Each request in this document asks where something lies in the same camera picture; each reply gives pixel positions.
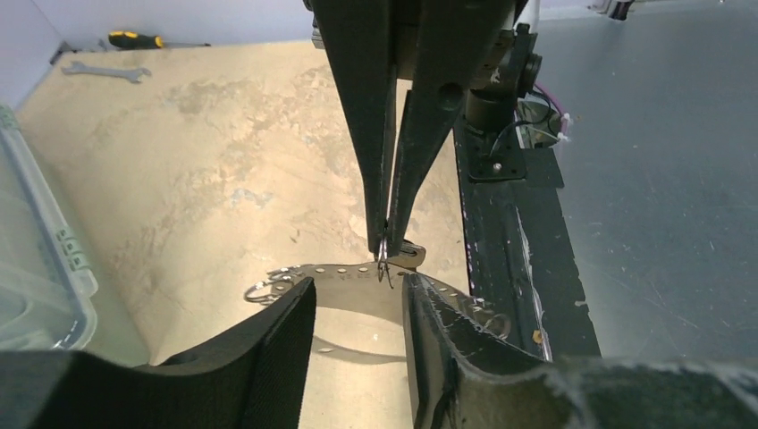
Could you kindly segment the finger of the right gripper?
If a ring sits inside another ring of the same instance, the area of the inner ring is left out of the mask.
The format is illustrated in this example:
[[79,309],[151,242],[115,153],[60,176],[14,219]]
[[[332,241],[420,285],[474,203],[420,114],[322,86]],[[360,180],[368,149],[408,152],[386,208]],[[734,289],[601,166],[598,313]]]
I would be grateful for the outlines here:
[[420,186],[451,130],[514,1],[424,1],[416,61],[396,147],[385,238],[401,243]]
[[395,138],[396,67],[391,1],[310,3],[363,182],[369,251],[380,253]]

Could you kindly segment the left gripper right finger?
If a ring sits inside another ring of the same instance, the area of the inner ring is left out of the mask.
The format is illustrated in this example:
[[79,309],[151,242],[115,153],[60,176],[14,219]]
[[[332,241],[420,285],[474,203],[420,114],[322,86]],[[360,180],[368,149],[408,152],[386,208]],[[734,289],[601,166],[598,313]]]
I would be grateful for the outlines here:
[[754,428],[755,363],[571,358],[546,362],[496,336],[499,317],[405,276],[416,428]]

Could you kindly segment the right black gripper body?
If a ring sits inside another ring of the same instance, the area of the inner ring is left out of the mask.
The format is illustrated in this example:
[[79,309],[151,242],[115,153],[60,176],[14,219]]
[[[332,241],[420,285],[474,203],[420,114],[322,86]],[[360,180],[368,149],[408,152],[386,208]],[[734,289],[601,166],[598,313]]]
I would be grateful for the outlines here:
[[[316,26],[312,1],[305,7],[313,15],[314,45],[322,50],[324,44]],[[412,82],[416,61],[417,27],[420,5],[424,1],[392,2],[392,47],[396,67],[396,85],[400,80]],[[511,23],[503,25],[484,65],[475,76],[469,90],[495,94],[524,95],[534,86],[534,27],[520,18],[528,3],[514,1],[517,10]]]

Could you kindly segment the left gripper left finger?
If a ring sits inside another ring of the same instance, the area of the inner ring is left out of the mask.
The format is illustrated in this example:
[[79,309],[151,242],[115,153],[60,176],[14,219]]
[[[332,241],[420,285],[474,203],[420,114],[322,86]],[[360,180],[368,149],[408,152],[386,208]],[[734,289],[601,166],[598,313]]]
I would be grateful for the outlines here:
[[1,356],[4,428],[295,428],[316,315],[304,279],[270,306],[159,366],[84,351]]

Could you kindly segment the white oval keyring holder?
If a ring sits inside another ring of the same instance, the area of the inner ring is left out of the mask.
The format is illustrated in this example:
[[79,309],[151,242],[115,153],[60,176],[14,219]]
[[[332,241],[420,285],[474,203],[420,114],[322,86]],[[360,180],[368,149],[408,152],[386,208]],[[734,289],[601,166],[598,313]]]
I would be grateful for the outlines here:
[[[388,263],[389,272],[380,274],[376,262],[353,265],[305,264],[274,269],[267,279],[256,282],[244,293],[249,303],[269,306],[280,299],[297,283],[307,278],[315,281],[319,307],[370,315],[393,324],[403,325],[401,286],[404,277],[415,274],[425,260],[425,248],[409,241],[400,254]],[[436,294],[461,314],[481,325],[501,340],[511,331],[508,315],[497,313],[494,305],[425,274],[421,279],[431,285]]]

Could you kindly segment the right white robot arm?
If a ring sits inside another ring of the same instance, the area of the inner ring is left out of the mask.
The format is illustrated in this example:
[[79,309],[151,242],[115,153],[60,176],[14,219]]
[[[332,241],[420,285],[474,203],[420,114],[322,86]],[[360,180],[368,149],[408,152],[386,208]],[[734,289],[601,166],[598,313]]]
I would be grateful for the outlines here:
[[360,170],[369,250],[396,256],[459,119],[505,131],[542,59],[535,1],[308,1]]

